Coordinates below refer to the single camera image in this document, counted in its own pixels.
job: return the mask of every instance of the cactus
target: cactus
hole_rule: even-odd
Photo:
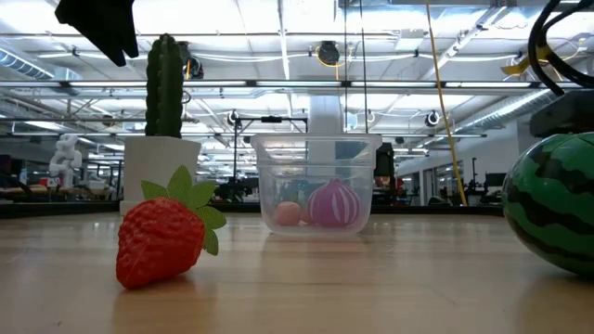
[[[146,135],[181,138],[184,67],[179,45],[169,34],[152,44],[147,66]]]

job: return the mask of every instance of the red strawberry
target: red strawberry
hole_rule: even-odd
[[[204,223],[175,199],[146,200],[123,218],[116,276],[127,289],[177,276],[196,264]]]

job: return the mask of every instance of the strawberry leaves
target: strawberry leaves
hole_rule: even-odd
[[[208,204],[213,196],[215,186],[214,181],[205,181],[193,186],[187,195],[187,206],[194,209]]]
[[[226,224],[225,216],[215,208],[204,206],[194,210],[194,213],[196,213],[206,227],[210,229],[218,229]]]
[[[141,181],[140,185],[145,199],[176,199],[198,215],[205,229],[202,248],[211,255],[219,253],[219,241],[214,230],[225,226],[226,218],[215,208],[206,206],[213,197],[213,181],[193,186],[192,175],[186,166],[181,165],[172,175],[166,188],[145,180]]]

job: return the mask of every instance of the striped watermelon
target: striped watermelon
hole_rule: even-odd
[[[528,149],[506,177],[503,209],[535,254],[594,276],[594,133],[554,135]]]

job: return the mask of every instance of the clear plastic container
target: clear plastic container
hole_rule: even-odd
[[[379,135],[255,135],[266,225],[291,235],[352,235],[369,219]]]

